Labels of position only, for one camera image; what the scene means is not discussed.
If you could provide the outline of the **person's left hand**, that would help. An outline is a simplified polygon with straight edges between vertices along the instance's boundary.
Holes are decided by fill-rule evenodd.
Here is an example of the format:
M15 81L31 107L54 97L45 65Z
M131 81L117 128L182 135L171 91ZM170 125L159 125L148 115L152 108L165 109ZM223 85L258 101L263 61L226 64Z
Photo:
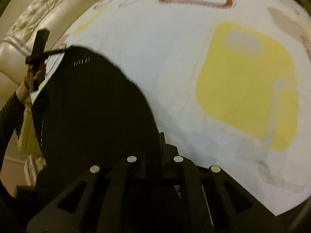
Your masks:
M33 81L34 82L38 82L38 84L40 84L41 82L43 82L43 80L45 80L45 75L46 75L46 64L45 63L41 63L39 65L38 71L34 72L33 69L33 65L28 65L27 66L27 74L24 78L24 84L25 87L30 90L30 77L31 74L33 73Z

